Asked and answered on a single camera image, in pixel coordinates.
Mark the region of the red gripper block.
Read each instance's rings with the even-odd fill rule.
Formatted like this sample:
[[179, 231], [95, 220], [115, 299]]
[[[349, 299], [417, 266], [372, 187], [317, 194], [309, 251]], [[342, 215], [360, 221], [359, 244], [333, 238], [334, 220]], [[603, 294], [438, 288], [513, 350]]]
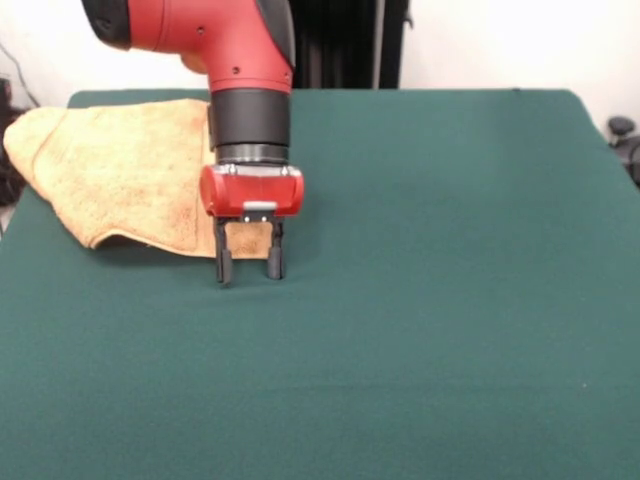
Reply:
[[[302, 172], [294, 166], [215, 164], [202, 168], [199, 179], [200, 198], [205, 212], [216, 217], [217, 281], [232, 281], [233, 258], [227, 244], [227, 218], [245, 219], [295, 216], [305, 193]], [[283, 238], [284, 221], [272, 218], [271, 246], [267, 256], [267, 275], [272, 280], [285, 277]]]

